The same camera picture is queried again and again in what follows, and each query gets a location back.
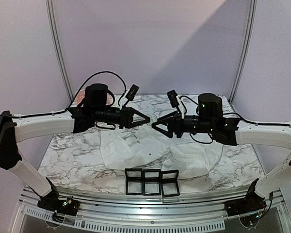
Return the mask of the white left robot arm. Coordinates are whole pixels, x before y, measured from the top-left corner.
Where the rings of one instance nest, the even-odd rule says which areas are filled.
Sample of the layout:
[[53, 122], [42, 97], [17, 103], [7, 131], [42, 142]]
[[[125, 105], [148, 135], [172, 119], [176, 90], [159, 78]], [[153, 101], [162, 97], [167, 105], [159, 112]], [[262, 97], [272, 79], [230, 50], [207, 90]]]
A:
[[84, 98], [76, 107], [36, 115], [0, 114], [0, 167], [14, 173], [39, 197], [38, 207], [54, 214], [76, 216], [80, 202], [67, 197], [62, 200], [53, 183], [42, 176], [21, 154], [17, 144], [27, 139], [57, 133], [82, 133], [98, 122], [120, 129], [134, 128], [150, 122], [150, 118], [134, 108], [107, 104], [113, 93], [102, 83], [85, 89]]

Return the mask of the green red round brooch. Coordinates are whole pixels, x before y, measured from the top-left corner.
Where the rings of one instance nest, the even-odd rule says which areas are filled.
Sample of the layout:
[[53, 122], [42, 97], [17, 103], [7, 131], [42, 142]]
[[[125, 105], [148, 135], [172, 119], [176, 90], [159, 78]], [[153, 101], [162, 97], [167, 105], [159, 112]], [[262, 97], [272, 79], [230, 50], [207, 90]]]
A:
[[155, 114], [149, 114], [151, 122], [156, 122], [158, 120], [157, 116]]

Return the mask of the white button shirt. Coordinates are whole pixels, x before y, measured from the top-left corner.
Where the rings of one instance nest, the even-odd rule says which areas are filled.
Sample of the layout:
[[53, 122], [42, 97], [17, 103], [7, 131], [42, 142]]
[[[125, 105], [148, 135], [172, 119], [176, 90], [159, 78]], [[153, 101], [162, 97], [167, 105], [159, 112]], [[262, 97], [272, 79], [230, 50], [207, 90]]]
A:
[[107, 169], [123, 171], [162, 159], [163, 171], [178, 170], [180, 179], [190, 179], [208, 175], [221, 160], [224, 146], [207, 138], [202, 134], [197, 142], [189, 135], [170, 139], [146, 124], [130, 133], [102, 131], [100, 153]]

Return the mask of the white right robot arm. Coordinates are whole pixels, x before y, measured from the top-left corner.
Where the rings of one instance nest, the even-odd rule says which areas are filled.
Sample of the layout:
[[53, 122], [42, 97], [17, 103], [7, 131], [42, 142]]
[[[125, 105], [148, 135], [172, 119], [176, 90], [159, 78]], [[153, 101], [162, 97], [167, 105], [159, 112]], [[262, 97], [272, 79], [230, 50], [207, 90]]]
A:
[[[158, 118], [152, 128], [165, 136], [181, 138], [184, 133], [207, 133], [210, 138], [223, 145], [236, 146], [259, 144], [291, 150], [291, 122], [253, 122], [239, 114], [230, 117], [223, 112], [222, 99], [212, 93], [198, 96], [196, 115], [186, 115], [180, 109], [180, 97], [172, 90], [167, 93], [171, 106], [176, 111]], [[244, 198], [224, 203], [228, 216], [263, 212], [254, 219], [261, 219], [268, 211], [266, 198], [273, 200], [273, 192], [291, 180], [291, 152], [287, 158], [262, 179], [255, 179]]]

